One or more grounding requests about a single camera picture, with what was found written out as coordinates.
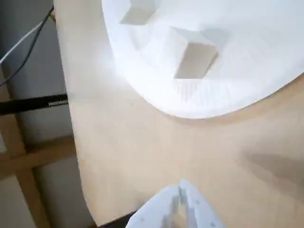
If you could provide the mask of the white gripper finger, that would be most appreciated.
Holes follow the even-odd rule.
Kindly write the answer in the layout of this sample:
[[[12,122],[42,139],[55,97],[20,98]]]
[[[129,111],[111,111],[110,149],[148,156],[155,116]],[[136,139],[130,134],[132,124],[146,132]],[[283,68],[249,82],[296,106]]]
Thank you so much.
[[[173,215],[180,204],[180,188],[170,185],[139,208],[129,219],[127,228],[171,228]]]
[[[185,207],[188,228],[224,228],[225,225],[203,197],[189,181],[181,180],[180,203]]]

